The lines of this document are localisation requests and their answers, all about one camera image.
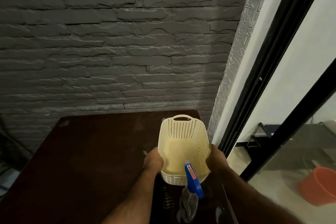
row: black metal frame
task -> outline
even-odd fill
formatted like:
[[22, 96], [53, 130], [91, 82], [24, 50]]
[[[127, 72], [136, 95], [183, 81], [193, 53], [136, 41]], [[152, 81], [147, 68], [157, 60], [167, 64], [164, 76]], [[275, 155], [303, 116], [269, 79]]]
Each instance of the black metal frame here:
[[329, 65], [305, 97], [275, 131], [272, 140], [263, 146], [258, 158], [252, 160], [240, 177], [250, 180], [263, 165], [305, 124], [311, 116], [336, 92], [336, 59]]
[[226, 156], [233, 149], [313, 1], [281, 0], [219, 145]]

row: blue spray nozzle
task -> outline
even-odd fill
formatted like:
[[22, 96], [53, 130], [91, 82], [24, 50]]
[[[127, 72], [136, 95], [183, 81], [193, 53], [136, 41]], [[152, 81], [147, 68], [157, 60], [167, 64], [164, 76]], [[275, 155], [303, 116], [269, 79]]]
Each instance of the blue spray nozzle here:
[[184, 170], [187, 175], [189, 192], [197, 194], [199, 198], [203, 198], [204, 197], [203, 189], [189, 161], [185, 162]]

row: basket hole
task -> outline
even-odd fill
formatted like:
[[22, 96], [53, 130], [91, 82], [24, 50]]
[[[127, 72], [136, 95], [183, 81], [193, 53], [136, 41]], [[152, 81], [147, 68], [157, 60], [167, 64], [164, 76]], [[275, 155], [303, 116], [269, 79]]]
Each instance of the basket hole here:
[[186, 121], [189, 121], [191, 120], [190, 118], [187, 118], [187, 117], [177, 117], [175, 118], [174, 120], [186, 120]]

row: forearm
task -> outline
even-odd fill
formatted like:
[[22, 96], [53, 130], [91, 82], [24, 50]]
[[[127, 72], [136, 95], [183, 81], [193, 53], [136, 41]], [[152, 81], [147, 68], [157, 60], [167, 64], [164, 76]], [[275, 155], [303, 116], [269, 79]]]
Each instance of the forearm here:
[[257, 192], [232, 169], [218, 172], [239, 224], [302, 224], [296, 217]]
[[148, 224], [155, 176], [156, 171], [144, 169], [127, 198], [104, 219], [102, 224]]

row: hand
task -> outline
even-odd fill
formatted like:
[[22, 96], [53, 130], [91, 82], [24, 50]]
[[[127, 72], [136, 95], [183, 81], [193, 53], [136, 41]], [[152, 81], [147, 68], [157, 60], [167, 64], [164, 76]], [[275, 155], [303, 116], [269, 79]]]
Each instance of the hand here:
[[157, 147], [155, 147], [147, 154], [143, 162], [143, 167], [144, 169], [154, 171], [156, 174], [161, 171], [163, 167], [163, 158], [161, 158]]
[[205, 160], [210, 171], [217, 173], [230, 169], [228, 162], [226, 161], [226, 157], [221, 150], [218, 150], [214, 144], [210, 144], [210, 150], [210, 155]]

